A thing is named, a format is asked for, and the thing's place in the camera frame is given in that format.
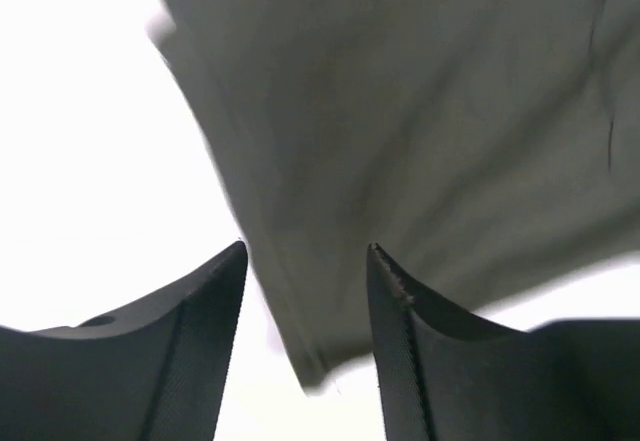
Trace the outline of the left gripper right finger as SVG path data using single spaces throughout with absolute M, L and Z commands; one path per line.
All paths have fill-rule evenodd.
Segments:
M 378 245 L 367 292 L 388 439 L 638 438 L 637 320 L 514 330 L 421 284 Z

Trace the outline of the dark olive shorts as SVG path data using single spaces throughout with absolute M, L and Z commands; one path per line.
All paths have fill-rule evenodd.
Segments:
M 382 245 L 475 310 L 639 248 L 639 0 L 161 0 L 299 383 Z

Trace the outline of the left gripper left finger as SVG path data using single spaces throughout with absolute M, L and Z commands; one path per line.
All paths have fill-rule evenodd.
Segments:
M 76 327 L 1 332 L 1 436 L 210 440 L 248 255 L 235 242 L 183 278 Z

